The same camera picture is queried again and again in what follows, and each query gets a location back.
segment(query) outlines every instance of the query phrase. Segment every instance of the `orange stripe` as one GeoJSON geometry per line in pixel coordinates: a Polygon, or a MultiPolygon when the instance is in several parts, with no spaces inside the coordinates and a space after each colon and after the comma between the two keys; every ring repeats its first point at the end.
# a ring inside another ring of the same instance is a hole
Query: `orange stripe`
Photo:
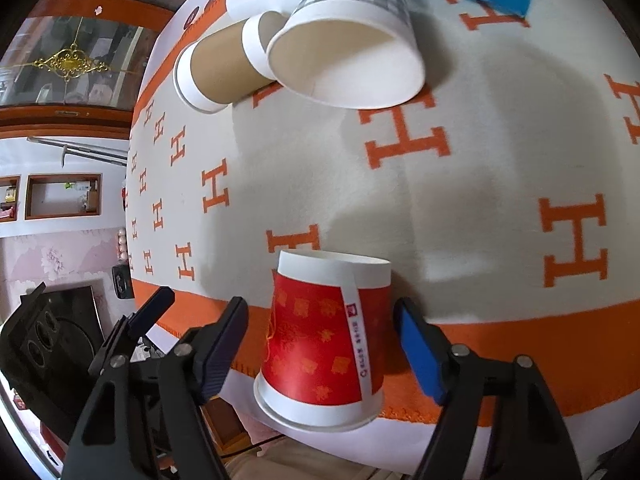
{"type": "Polygon", "coordinates": [[[136,124],[142,110],[151,102],[151,99],[156,93],[156,90],[158,90],[158,87],[174,69],[175,60],[178,59],[178,55],[182,50],[194,41],[199,40],[200,36],[202,36],[217,19],[222,17],[225,12],[226,0],[214,0],[213,3],[210,3],[205,7],[202,15],[193,22],[191,27],[184,31],[184,34],[180,40],[178,40],[178,43],[174,45],[171,52],[169,52],[167,57],[164,58],[164,61],[160,64],[156,73],[153,74],[149,83],[146,84],[145,89],[140,93],[138,102],[136,102],[136,106],[133,108],[133,121],[131,123],[131,127],[136,124]]]}
{"type": "MultiPolygon", "coordinates": [[[[136,303],[144,303],[155,285],[133,280],[136,303]]],[[[176,305],[162,326],[179,336],[192,326],[215,321],[225,302],[190,292],[175,293],[176,305]]],[[[269,309],[250,307],[249,329],[233,368],[255,377],[263,360],[269,309]]],[[[481,356],[511,361],[531,355],[565,416],[613,402],[640,388],[640,300],[606,308],[520,321],[441,325],[447,337],[463,342],[481,356]]],[[[440,409],[425,397],[390,330],[382,415],[433,424],[440,409]]],[[[491,424],[490,409],[483,426],[491,424]]]]}

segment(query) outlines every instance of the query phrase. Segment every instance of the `wall shelf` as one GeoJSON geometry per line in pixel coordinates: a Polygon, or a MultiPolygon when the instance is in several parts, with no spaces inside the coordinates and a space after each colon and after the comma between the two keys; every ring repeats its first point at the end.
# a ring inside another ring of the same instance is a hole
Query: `wall shelf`
{"type": "Polygon", "coordinates": [[[24,219],[99,216],[102,203],[102,175],[97,173],[32,174],[27,179],[24,219]],[[91,191],[65,189],[65,184],[89,182],[91,191]],[[81,201],[89,202],[87,210],[81,201]]]}
{"type": "Polygon", "coordinates": [[[0,206],[4,209],[5,206],[8,206],[9,203],[4,201],[4,194],[6,193],[7,188],[15,187],[16,195],[15,202],[12,202],[11,205],[15,206],[15,212],[13,218],[0,218],[0,223],[4,222],[15,222],[18,219],[18,200],[20,199],[19,191],[20,191],[20,176],[0,176],[0,206]]]}

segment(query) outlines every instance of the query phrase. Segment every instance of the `gold ornament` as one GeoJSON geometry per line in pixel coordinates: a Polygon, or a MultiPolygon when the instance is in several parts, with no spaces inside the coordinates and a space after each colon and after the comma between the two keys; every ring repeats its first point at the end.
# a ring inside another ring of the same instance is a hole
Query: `gold ornament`
{"type": "Polygon", "coordinates": [[[109,65],[90,58],[75,43],[72,43],[68,48],[63,48],[48,59],[40,58],[29,64],[36,68],[46,68],[66,82],[89,72],[110,70],[109,65]]]}

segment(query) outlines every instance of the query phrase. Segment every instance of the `pink wallpaper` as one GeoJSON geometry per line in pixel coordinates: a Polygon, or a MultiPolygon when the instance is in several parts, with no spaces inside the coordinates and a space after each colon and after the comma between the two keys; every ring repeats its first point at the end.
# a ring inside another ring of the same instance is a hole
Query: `pink wallpaper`
{"type": "Polygon", "coordinates": [[[117,229],[0,238],[0,322],[20,305],[20,295],[45,282],[47,288],[91,285],[103,329],[133,310],[119,300],[111,267],[118,263],[117,229]]]}

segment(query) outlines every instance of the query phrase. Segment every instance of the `beige cloth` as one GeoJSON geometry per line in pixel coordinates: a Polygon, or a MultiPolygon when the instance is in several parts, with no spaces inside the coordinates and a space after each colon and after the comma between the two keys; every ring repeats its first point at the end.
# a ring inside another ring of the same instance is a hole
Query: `beige cloth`
{"type": "Polygon", "coordinates": [[[232,480],[400,480],[400,473],[349,462],[283,438],[264,455],[244,453],[226,465],[232,480]]]}

